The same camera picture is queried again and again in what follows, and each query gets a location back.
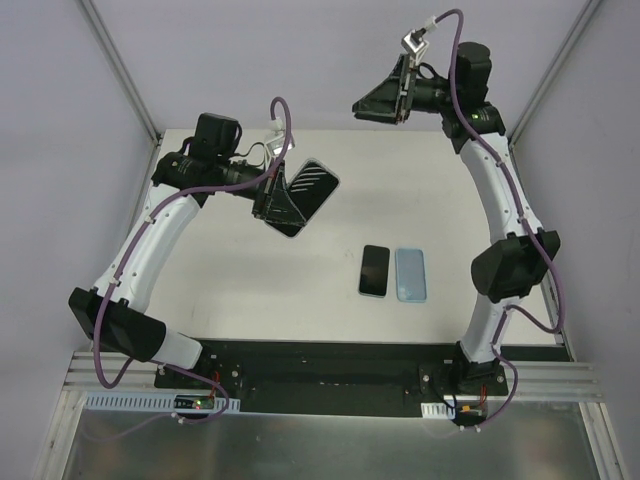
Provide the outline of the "light blue phone case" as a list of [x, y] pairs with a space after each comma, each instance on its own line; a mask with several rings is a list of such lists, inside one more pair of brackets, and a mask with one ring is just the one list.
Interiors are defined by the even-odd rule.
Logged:
[[399, 248], [395, 252], [396, 295], [400, 302], [424, 303], [427, 283], [423, 251]]

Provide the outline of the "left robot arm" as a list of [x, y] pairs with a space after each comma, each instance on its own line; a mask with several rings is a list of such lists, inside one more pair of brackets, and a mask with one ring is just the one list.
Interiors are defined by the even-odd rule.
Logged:
[[289, 238], [306, 225], [284, 179], [285, 153], [293, 145], [291, 116], [271, 117], [264, 148], [272, 162], [266, 170], [231, 160], [241, 136], [236, 120], [202, 115], [195, 134], [157, 162], [140, 216], [111, 265], [90, 289], [71, 293], [69, 306], [94, 343], [96, 367], [103, 348], [186, 370], [209, 359], [199, 341], [145, 314], [166, 260], [208, 197], [226, 192], [249, 198], [253, 216]]

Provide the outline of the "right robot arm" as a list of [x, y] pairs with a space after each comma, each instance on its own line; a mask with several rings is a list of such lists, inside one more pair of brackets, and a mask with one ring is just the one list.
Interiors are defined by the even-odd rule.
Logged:
[[449, 370], [451, 383], [458, 385], [497, 375], [510, 314], [542, 282], [561, 242], [532, 212], [515, 176], [501, 115], [486, 99], [489, 49], [463, 42], [455, 60], [453, 74], [426, 78], [422, 65], [404, 53], [352, 111], [359, 120], [384, 124], [402, 123], [413, 111], [440, 115], [446, 137], [476, 186], [490, 245], [471, 263], [476, 303]]

